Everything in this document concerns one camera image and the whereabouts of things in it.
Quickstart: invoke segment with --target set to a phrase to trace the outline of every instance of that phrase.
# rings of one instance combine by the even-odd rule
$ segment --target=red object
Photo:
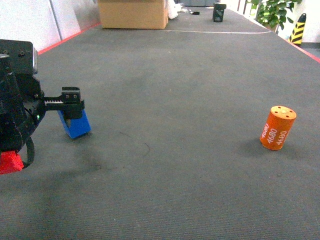
[[[78,36],[78,35],[80,35],[80,34],[83,34],[85,31],[87,31],[87,30],[89,30],[89,29],[91,29],[91,28],[94,28],[94,27],[96,27],[96,26],[98,26],[98,25],[100,25],[100,24],[101,24],[100,22],[97,23],[97,24],[94,24],[94,25],[92,25],[92,26],[90,26],[90,27],[88,27],[88,28],[86,28],[86,29],[84,29],[84,30],[82,30],[82,31],[80,31],[80,32],[77,32],[76,34],[73,34],[72,36],[69,36],[69,37],[63,39],[62,41],[59,41],[59,42],[57,42],[57,43],[55,43],[55,44],[53,44],[53,45],[51,45],[51,46],[49,46],[49,47],[47,47],[47,48],[45,48],[45,49],[43,49],[43,50],[40,50],[40,51],[38,52],[38,55],[44,54],[45,52],[47,52],[47,51],[49,51],[49,50],[51,50],[51,49],[59,46],[60,44],[65,43],[66,41],[69,41],[70,39],[73,39],[74,37],[76,37],[76,36]]]
[[[11,174],[21,171],[24,168],[24,163],[16,151],[5,151],[0,156],[0,175]]]

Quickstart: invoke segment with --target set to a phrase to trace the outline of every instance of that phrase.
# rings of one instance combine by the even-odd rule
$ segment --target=red floor stripe
[[[87,30],[89,30],[89,29],[92,29],[92,28],[94,28],[94,27],[96,27],[96,26],[98,26],[98,25],[100,25],[100,24],[101,24],[101,22],[99,22],[99,23],[97,23],[97,24],[95,24],[95,25],[92,25],[92,26],[90,26],[90,27],[88,27],[88,28],[86,28],[86,29],[84,29],[84,30],[82,30],[82,31],[80,31],[80,32],[72,35],[72,36],[69,36],[69,37],[67,37],[66,39],[63,39],[62,41],[59,41],[59,42],[57,42],[57,43],[55,43],[55,44],[53,44],[53,45],[51,45],[51,46],[49,46],[49,47],[41,50],[41,51],[39,51],[39,52],[38,52],[38,55],[41,55],[41,54],[43,54],[43,53],[45,53],[45,52],[47,52],[47,51],[49,51],[49,50],[51,50],[51,49],[59,46],[60,44],[63,44],[63,43],[65,43],[66,41],[68,41],[68,40],[70,40],[70,39],[73,39],[74,37],[76,37],[76,36],[84,33],[85,31],[87,31]]]
[[[320,63],[320,58],[316,57],[315,55],[312,55],[310,52],[307,52],[306,50],[303,50],[301,47],[298,47],[296,45],[294,45],[293,43],[289,42],[292,46],[294,46],[296,49],[299,49],[301,52],[303,52],[304,54],[308,55],[310,58],[312,58],[313,60],[317,61],[318,63]]]

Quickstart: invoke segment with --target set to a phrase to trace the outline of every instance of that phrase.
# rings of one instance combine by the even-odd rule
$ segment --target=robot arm
[[[71,127],[72,120],[83,117],[85,102],[81,100],[79,88],[63,87],[60,96],[45,96],[34,77],[35,59],[32,43],[0,39],[0,174],[4,158],[9,158],[4,153],[14,156],[12,154],[17,154],[25,144],[28,160],[23,162],[23,168],[33,162],[31,135],[46,111],[59,111],[67,128]]]

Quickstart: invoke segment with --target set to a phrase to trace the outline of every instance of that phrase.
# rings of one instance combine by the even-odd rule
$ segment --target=black box
[[[224,19],[225,9],[227,7],[226,4],[215,3],[213,5],[213,16],[212,19],[214,22],[222,22]]]

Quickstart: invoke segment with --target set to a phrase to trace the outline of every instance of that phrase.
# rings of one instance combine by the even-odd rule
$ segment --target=potted plant
[[[284,23],[294,21],[287,16],[287,10],[293,11],[295,3],[300,4],[302,0],[250,0],[252,9],[257,9],[255,20],[266,28],[276,31],[277,26],[283,30]]]

